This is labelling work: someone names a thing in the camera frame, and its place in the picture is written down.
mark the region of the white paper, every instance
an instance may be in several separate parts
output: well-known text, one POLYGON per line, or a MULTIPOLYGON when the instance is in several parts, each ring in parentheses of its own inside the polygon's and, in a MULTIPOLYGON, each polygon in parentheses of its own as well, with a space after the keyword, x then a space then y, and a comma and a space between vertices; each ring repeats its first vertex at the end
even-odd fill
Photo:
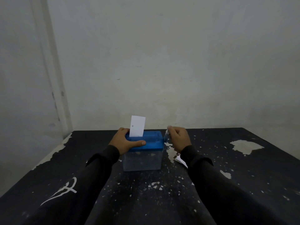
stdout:
POLYGON ((188 167, 187 164, 180 158, 180 155, 175 157, 175 161, 177 161, 179 163, 182 163, 183 165, 186 166, 186 168, 188 167))
POLYGON ((143 136, 146 117, 131 116, 129 136, 143 136))

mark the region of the left hand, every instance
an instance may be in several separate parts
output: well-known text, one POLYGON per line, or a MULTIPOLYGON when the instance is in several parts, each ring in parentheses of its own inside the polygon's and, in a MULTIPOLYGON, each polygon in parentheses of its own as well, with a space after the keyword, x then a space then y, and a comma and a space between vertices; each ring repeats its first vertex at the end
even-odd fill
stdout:
POLYGON ((144 140, 139 140, 139 141, 126 140, 125 135, 129 131, 130 129, 119 128, 119 130, 113 136, 112 140, 109 143, 110 145, 115 146, 119 150, 120 155, 123 155, 126 152, 128 152, 130 148, 141 147, 146 145, 146 142, 144 140))

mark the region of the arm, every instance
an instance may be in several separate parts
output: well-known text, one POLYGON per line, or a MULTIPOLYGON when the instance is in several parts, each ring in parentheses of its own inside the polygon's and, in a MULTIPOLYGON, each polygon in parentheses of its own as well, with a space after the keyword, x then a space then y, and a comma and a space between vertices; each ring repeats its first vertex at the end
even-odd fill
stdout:
POLYGON ((191 145, 186 129, 168 128, 200 199, 217 224, 286 224, 213 167, 191 145))
POLYGON ((120 154, 132 147, 146 144, 145 141, 127 141, 125 134, 128 131, 129 129, 120 128, 107 148, 93 155, 86 167, 43 202, 23 225, 84 224, 120 154))

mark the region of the table surface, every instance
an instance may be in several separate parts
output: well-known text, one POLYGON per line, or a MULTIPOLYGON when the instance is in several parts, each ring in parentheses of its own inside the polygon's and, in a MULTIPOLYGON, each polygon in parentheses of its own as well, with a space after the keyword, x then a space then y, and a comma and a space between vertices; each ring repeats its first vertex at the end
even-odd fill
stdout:
MULTIPOLYGON (((0 198, 0 224, 20 224, 103 149, 114 130, 74 131, 65 148, 28 172, 0 198)), ((214 166, 290 224, 300 224, 300 161, 244 128, 188 129, 191 142, 214 166), (243 155, 230 144, 264 148, 243 155)), ((118 161, 86 224, 215 224, 186 168, 171 163, 166 148, 161 170, 123 172, 118 161), (160 182, 154 189, 152 182, 160 182)))

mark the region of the black sleeve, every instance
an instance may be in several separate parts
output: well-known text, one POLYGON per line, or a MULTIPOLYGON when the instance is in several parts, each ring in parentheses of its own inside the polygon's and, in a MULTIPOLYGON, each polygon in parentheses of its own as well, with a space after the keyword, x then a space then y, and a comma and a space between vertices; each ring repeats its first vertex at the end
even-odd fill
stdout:
POLYGON ((119 156, 118 149, 112 145, 93 155, 83 171, 43 202, 23 225, 84 224, 119 156))
POLYGON ((192 145, 185 147, 180 157, 188 166, 200 199, 218 225, 287 224, 217 171, 212 161, 192 145))

